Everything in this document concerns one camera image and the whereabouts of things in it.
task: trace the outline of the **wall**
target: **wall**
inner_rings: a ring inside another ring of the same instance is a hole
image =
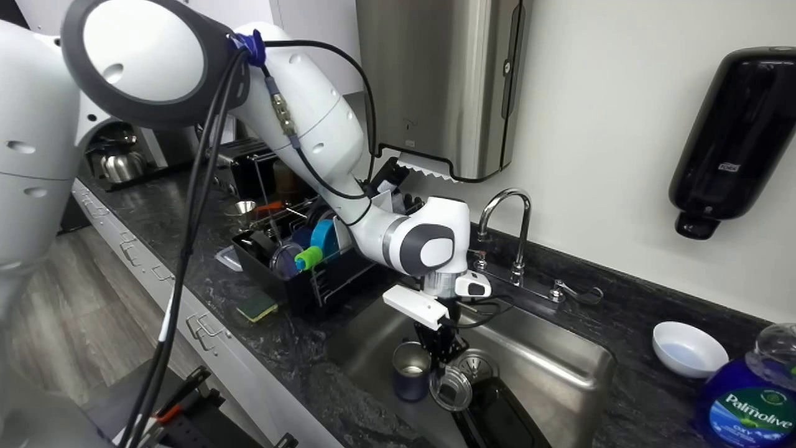
[[[718,61],[796,46],[794,0],[534,0],[516,162],[478,186],[416,179],[475,213],[532,194],[529,239],[774,322],[796,322],[796,150],[708,242],[675,234],[667,186]],[[516,231],[518,206],[496,214]]]

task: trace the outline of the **sink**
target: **sink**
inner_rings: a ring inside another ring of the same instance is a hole
[[[491,307],[463,308],[463,322],[475,322],[491,312]],[[550,447],[593,447],[615,367],[615,357],[606,348],[516,307],[487,326],[463,331],[463,337],[497,361],[501,379]],[[420,403],[404,403],[392,396],[390,354],[392,347],[409,340],[416,340],[412,325],[380,300],[373,300],[340,335],[330,337],[328,354],[355,387],[392,409],[430,447],[465,447],[452,415],[430,396]]]

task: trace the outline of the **black countertop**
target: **black countertop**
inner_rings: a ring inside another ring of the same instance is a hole
[[[177,265],[186,172],[104,193],[90,175],[84,186],[169,269]],[[249,325],[237,302],[262,293],[246,275],[231,275],[215,254],[231,244],[237,223],[223,218],[231,204],[212,193],[203,228],[196,239],[186,287],[210,312],[344,443],[344,447],[427,447],[416,428],[351,383],[328,361],[325,340],[346,326],[363,300],[348,302],[333,318],[308,325],[277,313]],[[508,236],[497,262],[516,246]],[[767,326],[762,318],[677,293],[544,246],[527,244],[529,271],[542,280],[568,280],[573,287],[600,287],[600,307],[563,312],[552,322],[606,347],[618,369],[610,402],[593,447],[707,447],[688,422],[702,382],[670,374],[652,351],[652,326],[686,322],[716,337],[731,358],[751,348]]]

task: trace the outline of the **faucet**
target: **faucet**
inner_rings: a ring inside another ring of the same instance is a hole
[[[511,271],[511,280],[512,285],[519,285],[523,281],[523,275],[526,275],[526,254],[523,254],[523,244],[527,242],[527,228],[529,228],[529,213],[532,213],[532,204],[527,200],[526,193],[518,193],[518,189],[502,189],[497,193],[487,206],[480,213],[480,225],[478,225],[478,271],[483,271],[487,266],[487,254],[486,254],[486,242],[487,242],[487,231],[491,231],[491,218],[493,213],[502,204],[502,200],[508,198],[518,198],[523,201],[523,223],[519,223],[519,244],[518,244],[518,254],[516,254],[516,262],[512,262],[512,271]]]

